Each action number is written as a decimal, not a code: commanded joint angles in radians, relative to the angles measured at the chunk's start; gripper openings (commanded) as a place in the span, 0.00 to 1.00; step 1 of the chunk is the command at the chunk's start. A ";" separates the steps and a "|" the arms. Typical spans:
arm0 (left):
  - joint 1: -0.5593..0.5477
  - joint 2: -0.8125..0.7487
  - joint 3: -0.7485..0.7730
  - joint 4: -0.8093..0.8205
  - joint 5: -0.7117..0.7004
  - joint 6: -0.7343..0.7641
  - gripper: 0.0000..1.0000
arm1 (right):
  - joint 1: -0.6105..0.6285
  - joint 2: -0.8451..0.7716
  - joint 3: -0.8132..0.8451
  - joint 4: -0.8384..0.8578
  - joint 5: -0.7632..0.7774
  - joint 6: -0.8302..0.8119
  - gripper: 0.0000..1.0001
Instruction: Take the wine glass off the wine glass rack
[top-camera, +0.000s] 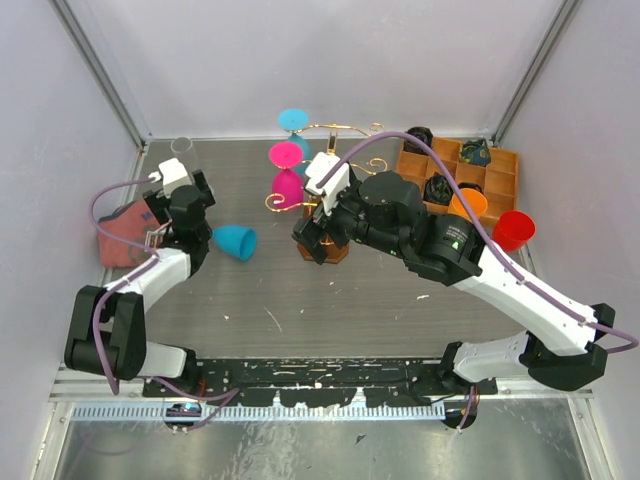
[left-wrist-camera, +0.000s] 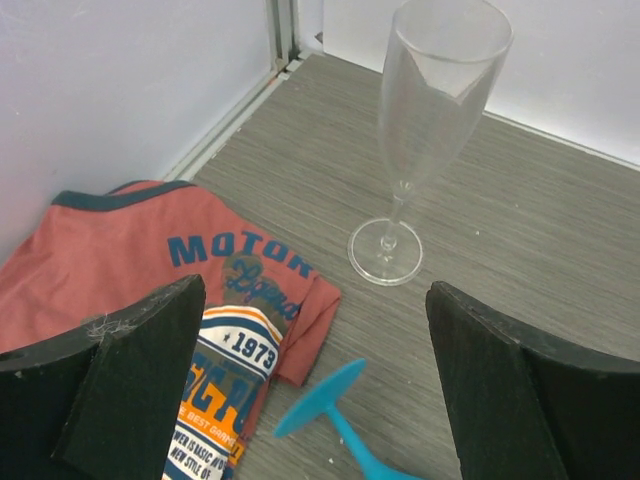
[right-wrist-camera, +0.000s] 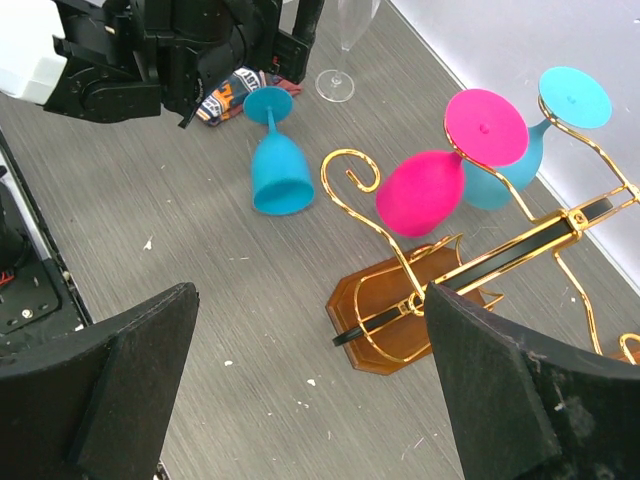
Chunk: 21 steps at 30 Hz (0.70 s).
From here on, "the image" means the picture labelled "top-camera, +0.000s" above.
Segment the blue wine glass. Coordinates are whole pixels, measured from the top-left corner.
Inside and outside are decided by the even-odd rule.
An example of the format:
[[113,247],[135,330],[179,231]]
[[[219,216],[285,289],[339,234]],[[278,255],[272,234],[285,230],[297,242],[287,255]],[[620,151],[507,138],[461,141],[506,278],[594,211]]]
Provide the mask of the blue wine glass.
[[213,230],[212,239],[220,250],[241,261],[247,261],[257,246],[256,232],[241,225],[216,228]]
[[275,165],[301,173],[306,163],[311,160],[311,147],[301,136],[302,129],[308,125],[309,117],[301,109],[289,108],[278,115],[277,121],[289,136],[276,147]]

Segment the pink wine glass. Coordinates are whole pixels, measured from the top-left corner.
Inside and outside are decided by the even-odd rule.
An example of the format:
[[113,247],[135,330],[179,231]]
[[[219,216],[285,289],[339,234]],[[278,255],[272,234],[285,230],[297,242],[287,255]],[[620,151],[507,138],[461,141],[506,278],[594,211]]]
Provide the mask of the pink wine glass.
[[284,141],[269,150],[269,160],[278,168],[271,186],[269,200],[275,209],[288,209],[303,201],[303,182],[295,167],[302,164],[303,150],[295,143]]

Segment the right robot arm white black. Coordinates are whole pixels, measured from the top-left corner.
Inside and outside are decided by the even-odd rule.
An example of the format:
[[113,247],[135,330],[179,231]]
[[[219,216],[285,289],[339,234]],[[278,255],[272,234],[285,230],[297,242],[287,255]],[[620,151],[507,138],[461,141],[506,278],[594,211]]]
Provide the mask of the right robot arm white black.
[[350,242],[403,261],[412,273],[452,286],[494,306],[522,332],[485,343],[451,342],[438,367],[444,390],[464,393],[486,379],[527,375],[560,391],[575,391],[605,373],[608,354],[598,345],[614,310],[580,305],[504,257],[482,230],[463,217],[427,211],[418,186],[394,172],[353,179],[330,209],[313,207],[292,233],[317,264],[328,259],[323,242]]

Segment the clear wine glass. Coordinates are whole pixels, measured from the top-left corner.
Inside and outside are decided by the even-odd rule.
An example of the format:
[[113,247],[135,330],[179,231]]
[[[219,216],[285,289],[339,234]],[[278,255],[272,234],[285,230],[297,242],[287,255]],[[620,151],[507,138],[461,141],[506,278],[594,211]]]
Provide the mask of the clear wine glass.
[[170,148],[173,156],[178,159],[188,171],[195,171],[201,168],[200,156],[192,139],[188,137],[178,137],[171,142]]

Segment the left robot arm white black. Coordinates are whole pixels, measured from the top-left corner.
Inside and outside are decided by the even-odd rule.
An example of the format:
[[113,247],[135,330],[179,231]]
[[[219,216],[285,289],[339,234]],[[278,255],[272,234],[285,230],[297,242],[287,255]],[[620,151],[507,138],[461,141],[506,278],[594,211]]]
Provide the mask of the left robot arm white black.
[[200,384],[195,353],[149,342],[145,315],[173,287],[192,277],[209,252],[212,229],[206,209],[215,204],[200,170],[161,167],[150,176],[162,188],[143,195],[168,227],[160,247],[128,275],[106,285],[82,287],[75,297],[64,351],[67,368],[118,382],[162,377],[178,396]]

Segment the orange wine glass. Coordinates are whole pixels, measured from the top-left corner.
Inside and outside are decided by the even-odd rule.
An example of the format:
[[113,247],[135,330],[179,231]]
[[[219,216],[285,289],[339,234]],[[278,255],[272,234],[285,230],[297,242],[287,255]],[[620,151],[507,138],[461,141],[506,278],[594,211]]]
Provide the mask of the orange wine glass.
[[465,206],[469,206],[473,214],[480,218],[488,209],[488,200],[478,190],[472,188],[462,188],[462,197],[454,194],[448,207],[448,213],[471,220]]

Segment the red wine glass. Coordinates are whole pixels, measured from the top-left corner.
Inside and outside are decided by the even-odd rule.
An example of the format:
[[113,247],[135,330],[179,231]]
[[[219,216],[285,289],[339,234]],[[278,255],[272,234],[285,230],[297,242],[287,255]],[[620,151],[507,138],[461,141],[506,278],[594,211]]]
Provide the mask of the red wine glass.
[[510,210],[503,213],[496,223],[492,240],[505,252],[523,247],[536,233],[534,220],[524,212]]

